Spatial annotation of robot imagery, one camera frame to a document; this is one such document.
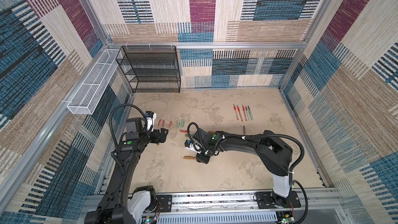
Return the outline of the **light green marker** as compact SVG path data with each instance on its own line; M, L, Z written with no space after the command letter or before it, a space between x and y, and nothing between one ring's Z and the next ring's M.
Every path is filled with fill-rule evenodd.
M250 109L249 106L247 106L247 112L248 112L248 115L249 115L249 117L250 117L250 120L253 121L254 118L253 118L253 115L252 115L252 113L251 113L251 109Z

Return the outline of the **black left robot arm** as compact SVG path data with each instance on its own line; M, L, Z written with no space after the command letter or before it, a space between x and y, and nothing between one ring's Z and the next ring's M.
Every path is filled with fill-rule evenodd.
M126 132L121 135L112 153L116 165L105 194L96 210L87 212L85 224L140 224L144 212L158 210L153 186L137 188L131 199L129 190L145 148L150 143L164 143L168 132L168 129L154 129L153 126L147 131L140 118L127 120Z

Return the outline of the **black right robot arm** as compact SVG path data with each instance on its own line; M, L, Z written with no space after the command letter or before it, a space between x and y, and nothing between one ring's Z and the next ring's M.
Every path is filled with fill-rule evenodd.
M209 132L202 137L202 142L204 146L195 157L197 162L208 164L212 156L225 151L251 153L258 156L273 175L274 195L284 199L290 195L293 149L272 131L249 136Z

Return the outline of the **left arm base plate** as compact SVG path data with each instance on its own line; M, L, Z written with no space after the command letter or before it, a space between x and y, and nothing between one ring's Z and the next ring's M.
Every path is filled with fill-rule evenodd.
M131 197L127 203L127 210L131 215L150 213L168 213L171 211L172 195L157 195L154 202L150 192L140 191Z

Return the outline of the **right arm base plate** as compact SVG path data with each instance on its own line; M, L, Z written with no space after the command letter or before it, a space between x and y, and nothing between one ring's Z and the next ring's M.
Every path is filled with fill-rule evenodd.
M290 191L286 198L272 191L256 192L253 200L257 203L259 209L300 208L302 206L296 191Z

